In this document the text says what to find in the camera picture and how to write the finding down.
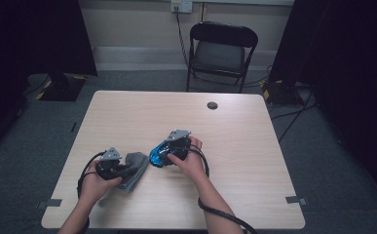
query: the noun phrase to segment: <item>metal bracket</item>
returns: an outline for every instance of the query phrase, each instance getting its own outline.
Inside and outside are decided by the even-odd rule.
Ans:
[[[101,157],[100,161],[119,160],[122,159],[122,155],[116,150],[115,147],[111,147]]]
[[[187,137],[191,134],[191,131],[186,130],[174,130],[170,132],[170,135],[165,139],[166,142],[175,141],[183,137]]]
[[[306,198],[298,198],[297,196],[285,197],[288,204],[299,203],[301,206],[309,204]]]
[[[46,209],[47,207],[60,207],[61,199],[48,199],[46,202],[39,202],[36,208]]]

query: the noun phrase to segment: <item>gray carpet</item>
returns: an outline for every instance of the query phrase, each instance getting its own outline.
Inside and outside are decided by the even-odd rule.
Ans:
[[[250,71],[246,82],[266,74]],[[40,90],[27,95],[22,115],[0,141],[0,233],[55,233],[41,226],[44,210],[36,206],[51,197],[94,92],[184,92],[185,76],[182,70],[101,71],[99,77],[89,78],[75,102],[36,100]],[[45,77],[31,76],[29,89],[39,86]],[[235,93],[238,89],[199,81],[194,81],[193,86],[201,87],[193,92]],[[309,92],[300,89],[303,98]],[[261,90],[250,87],[244,93],[261,94]],[[313,97],[309,105],[312,103],[315,103]],[[272,117],[298,109],[268,104]],[[279,137],[293,117],[273,120]],[[318,107],[304,111],[293,123],[281,147],[296,193],[309,203],[302,206],[306,226],[301,230],[258,230],[258,233],[377,233],[377,187],[362,165],[339,144],[337,133]]]

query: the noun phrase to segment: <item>wall outlet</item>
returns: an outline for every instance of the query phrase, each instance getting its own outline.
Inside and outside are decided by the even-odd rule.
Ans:
[[[181,12],[182,10],[182,1],[178,0],[171,0],[170,1],[170,11],[171,12]]]
[[[171,0],[170,11],[179,13],[192,13],[192,0]]]

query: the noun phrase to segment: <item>chair backrest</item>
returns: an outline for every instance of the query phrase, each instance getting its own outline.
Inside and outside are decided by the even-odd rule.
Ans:
[[[191,44],[195,39],[246,48],[255,48],[258,43],[257,34],[248,27],[212,21],[195,24],[191,28],[190,39]]]

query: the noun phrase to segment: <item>wooden table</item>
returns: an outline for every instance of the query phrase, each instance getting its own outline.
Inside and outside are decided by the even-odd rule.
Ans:
[[[218,104],[211,110],[210,101]],[[203,144],[210,179],[236,216],[256,229],[305,225],[266,105],[239,94],[99,91],[57,182],[42,225],[60,228],[77,202],[77,179],[96,153],[115,146],[122,155],[150,151],[174,129]],[[112,189],[95,206],[90,228],[206,229],[193,183],[177,166],[148,166],[131,194]]]

